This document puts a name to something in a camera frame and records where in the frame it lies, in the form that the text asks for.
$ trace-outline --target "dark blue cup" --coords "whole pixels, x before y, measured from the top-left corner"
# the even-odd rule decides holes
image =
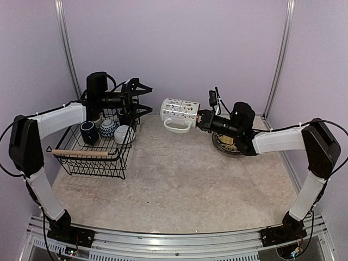
[[[82,123],[80,131],[83,141],[88,145],[93,146],[99,139],[97,127],[92,121]]]

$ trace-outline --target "white mug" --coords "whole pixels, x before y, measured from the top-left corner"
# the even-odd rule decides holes
[[[178,99],[167,98],[163,101],[161,106],[161,120],[166,130],[174,133],[187,133],[191,127],[196,127],[197,112],[200,108],[198,102],[183,101]],[[177,128],[169,126],[174,125],[182,126]]]

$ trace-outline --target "purple wall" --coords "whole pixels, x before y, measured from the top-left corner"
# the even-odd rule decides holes
[[[314,117],[332,120],[348,129],[348,2],[297,1],[281,82],[270,115],[273,127],[306,122]],[[337,136],[341,157],[348,141]],[[288,153],[301,182],[307,173],[306,155]],[[339,260],[348,260],[348,166],[329,182],[320,205]]]
[[[0,132],[18,114],[43,111],[74,98],[54,1],[1,0],[0,8]],[[59,135],[48,137],[43,147],[55,145]],[[0,161],[15,172],[8,157],[9,135],[2,141]],[[49,180],[55,179],[58,162],[45,153]],[[32,202],[21,178],[0,171],[1,260],[14,260],[32,214]]]
[[[262,113],[272,83],[287,1],[65,1],[77,74],[105,70],[121,82],[139,77],[164,98],[208,107],[218,86],[225,103],[246,101]]]

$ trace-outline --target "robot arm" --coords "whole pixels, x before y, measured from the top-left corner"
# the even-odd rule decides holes
[[[122,83],[120,92],[107,92],[107,78],[110,77],[106,72],[92,73],[87,78],[87,98],[82,97],[78,102],[37,116],[19,115],[14,120],[11,132],[10,158],[25,177],[29,194],[47,216],[50,225],[47,236],[72,245],[78,239],[80,246],[91,247],[95,232],[71,226],[69,213],[62,207],[47,180],[41,140],[69,126],[95,120],[103,109],[120,109],[123,117],[120,121],[128,125],[152,111],[152,108],[139,104],[138,99],[133,99],[134,96],[151,92],[152,88],[133,78]]]
[[[214,107],[217,101],[214,95],[209,94],[213,110],[198,112],[196,126],[199,129],[233,138],[237,149],[246,156],[276,151],[306,151],[309,172],[290,211],[283,218],[283,225],[260,231],[264,246],[306,237],[303,219],[324,193],[340,156],[340,146],[333,134],[320,119],[313,119],[304,126],[258,132],[252,128],[255,112],[248,104],[237,102],[227,119],[216,115]]]

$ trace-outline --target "black wire basket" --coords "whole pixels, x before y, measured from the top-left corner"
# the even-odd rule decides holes
[[[119,112],[117,109],[107,109],[101,114],[102,120],[111,119],[120,125]],[[136,135],[137,126],[140,119],[136,119],[130,123],[123,144],[117,144],[114,138],[100,137],[98,142],[93,146],[85,144],[80,133],[80,125],[69,127],[57,146],[56,150],[73,150],[73,151],[102,151],[108,152],[107,157],[96,156],[72,156],[72,155],[54,155],[61,163],[62,167],[69,175],[89,175],[102,177],[117,177],[125,179],[125,169],[127,167],[127,159],[132,148],[132,142]],[[47,152],[51,152],[52,148],[48,147]]]

